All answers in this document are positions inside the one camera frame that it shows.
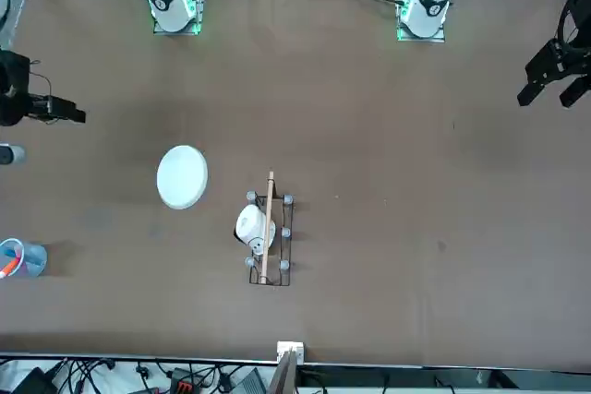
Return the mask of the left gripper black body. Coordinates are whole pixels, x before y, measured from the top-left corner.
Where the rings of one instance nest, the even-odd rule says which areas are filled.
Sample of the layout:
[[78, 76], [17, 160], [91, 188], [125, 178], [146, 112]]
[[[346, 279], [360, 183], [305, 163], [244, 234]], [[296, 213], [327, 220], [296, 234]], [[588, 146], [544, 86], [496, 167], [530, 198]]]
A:
[[[573, 39], [564, 37], [567, 17], [573, 22]], [[556, 31], [556, 50], [560, 60], [590, 54], [590, 0], [567, 0], [560, 14]]]

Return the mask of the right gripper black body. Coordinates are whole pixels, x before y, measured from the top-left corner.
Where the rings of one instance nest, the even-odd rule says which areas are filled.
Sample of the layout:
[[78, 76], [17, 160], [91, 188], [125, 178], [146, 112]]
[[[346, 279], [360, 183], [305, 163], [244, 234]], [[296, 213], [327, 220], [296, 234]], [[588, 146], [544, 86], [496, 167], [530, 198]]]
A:
[[1, 126], [16, 125], [29, 111], [30, 59], [1, 51]]

